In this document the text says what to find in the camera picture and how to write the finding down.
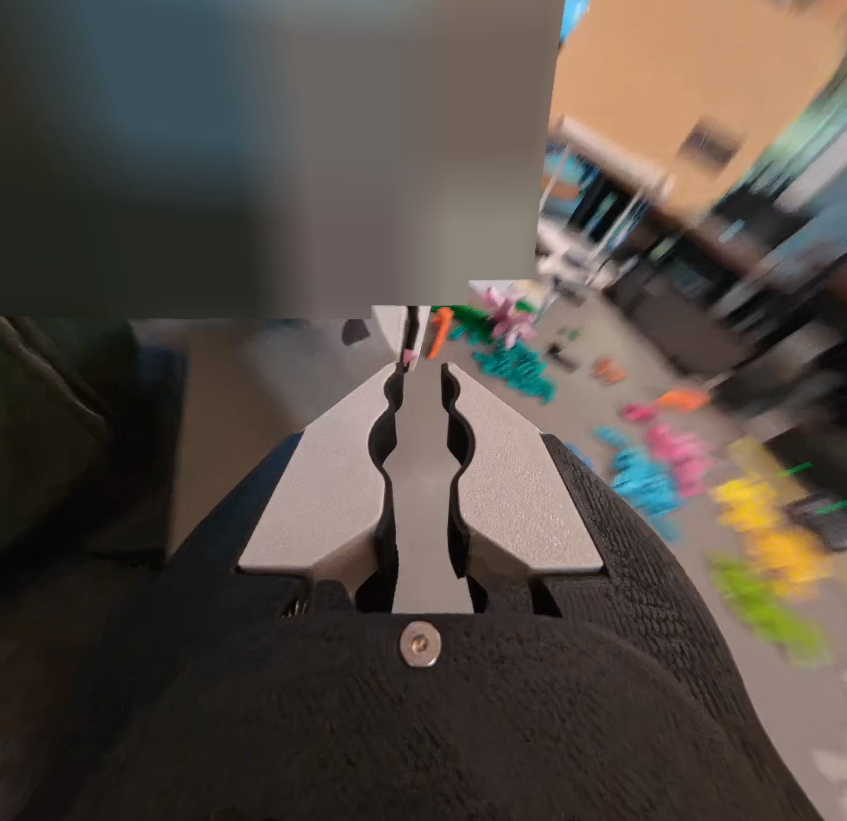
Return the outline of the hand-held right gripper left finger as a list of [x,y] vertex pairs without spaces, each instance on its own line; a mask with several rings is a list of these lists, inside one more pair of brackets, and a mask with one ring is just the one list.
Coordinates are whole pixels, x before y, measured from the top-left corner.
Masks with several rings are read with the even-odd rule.
[[379,571],[390,521],[384,463],[397,445],[403,371],[388,364],[308,424],[237,562],[249,575],[338,582],[355,593]]

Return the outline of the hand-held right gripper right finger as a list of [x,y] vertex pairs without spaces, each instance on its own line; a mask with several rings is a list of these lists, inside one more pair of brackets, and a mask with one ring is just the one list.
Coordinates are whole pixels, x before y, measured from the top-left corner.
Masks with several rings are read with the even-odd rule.
[[458,463],[448,504],[456,575],[600,572],[600,552],[539,428],[453,363],[441,366],[440,379]]

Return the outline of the long orange lego piece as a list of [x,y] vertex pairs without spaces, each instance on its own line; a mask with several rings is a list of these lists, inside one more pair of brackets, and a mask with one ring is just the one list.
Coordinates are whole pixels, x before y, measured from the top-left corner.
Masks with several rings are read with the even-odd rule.
[[430,311],[430,326],[433,327],[432,341],[426,355],[428,360],[434,360],[443,348],[450,333],[454,312],[449,306],[433,308]]

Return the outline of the green lego stems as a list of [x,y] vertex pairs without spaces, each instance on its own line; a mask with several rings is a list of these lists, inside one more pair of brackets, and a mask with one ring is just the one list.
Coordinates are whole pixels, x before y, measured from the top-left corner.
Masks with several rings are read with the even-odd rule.
[[465,339],[471,345],[488,345],[495,341],[491,336],[494,323],[484,310],[456,306],[452,308],[451,324],[447,334],[451,341]]

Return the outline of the pink lego flower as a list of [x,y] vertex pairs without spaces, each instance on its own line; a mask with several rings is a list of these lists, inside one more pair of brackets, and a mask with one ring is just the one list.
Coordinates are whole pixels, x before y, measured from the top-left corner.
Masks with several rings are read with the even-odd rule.
[[482,294],[490,336],[503,350],[510,351],[519,342],[537,335],[535,313],[520,307],[522,299],[509,295],[498,287],[489,286]]

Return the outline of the pile of teal lego bricks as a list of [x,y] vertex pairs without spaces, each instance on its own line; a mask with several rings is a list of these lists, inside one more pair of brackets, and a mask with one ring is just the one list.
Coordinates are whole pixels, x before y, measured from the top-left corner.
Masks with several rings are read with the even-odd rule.
[[535,350],[517,341],[506,347],[498,341],[472,354],[482,373],[503,381],[509,388],[526,396],[551,403],[556,397],[556,382],[547,376],[547,363]]

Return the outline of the pile of cyan lego bricks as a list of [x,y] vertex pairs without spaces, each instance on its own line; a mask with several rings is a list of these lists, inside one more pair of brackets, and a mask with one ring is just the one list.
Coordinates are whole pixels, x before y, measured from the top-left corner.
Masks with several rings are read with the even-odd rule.
[[664,542],[678,541],[679,530],[673,516],[681,509],[683,501],[670,469],[653,458],[646,447],[637,445],[608,425],[595,427],[592,434],[614,451],[609,483],[612,491]]

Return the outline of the pile of pink lego bricks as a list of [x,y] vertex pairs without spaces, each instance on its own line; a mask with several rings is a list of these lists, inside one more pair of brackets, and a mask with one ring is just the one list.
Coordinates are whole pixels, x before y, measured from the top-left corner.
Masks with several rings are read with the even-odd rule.
[[648,455],[670,475],[679,498],[688,500],[704,494],[705,476],[713,460],[700,437],[663,422],[651,404],[628,403],[620,409],[619,416],[643,428]]

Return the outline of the pile of yellow lego bricks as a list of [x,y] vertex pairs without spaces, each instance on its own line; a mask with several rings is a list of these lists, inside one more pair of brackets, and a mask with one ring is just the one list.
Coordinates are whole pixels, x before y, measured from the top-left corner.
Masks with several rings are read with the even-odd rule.
[[831,576],[830,555],[787,510],[809,495],[812,463],[790,458],[784,464],[749,436],[732,443],[727,454],[740,475],[709,491],[720,522],[739,536],[747,560],[779,597],[795,602],[813,597]]

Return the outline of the pile of lime lego bricks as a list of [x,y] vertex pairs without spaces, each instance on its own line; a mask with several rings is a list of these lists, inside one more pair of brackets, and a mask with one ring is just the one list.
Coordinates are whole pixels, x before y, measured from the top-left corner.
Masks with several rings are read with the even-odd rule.
[[747,562],[723,554],[710,554],[705,561],[712,585],[727,609],[760,641],[777,648],[797,667],[830,663],[822,629],[790,608]]

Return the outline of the dark desk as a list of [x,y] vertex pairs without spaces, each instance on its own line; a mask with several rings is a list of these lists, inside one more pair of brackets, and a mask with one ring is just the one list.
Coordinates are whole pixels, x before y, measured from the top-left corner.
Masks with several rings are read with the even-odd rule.
[[732,375],[816,321],[845,335],[845,216],[741,186],[695,220],[648,205],[610,251],[603,296],[681,374]]

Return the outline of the black device with green light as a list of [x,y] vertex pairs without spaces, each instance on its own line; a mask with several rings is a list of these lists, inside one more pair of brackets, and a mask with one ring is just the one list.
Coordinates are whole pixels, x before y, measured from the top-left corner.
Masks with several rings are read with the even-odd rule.
[[832,553],[846,552],[846,499],[814,493],[785,506],[794,524],[809,530]]

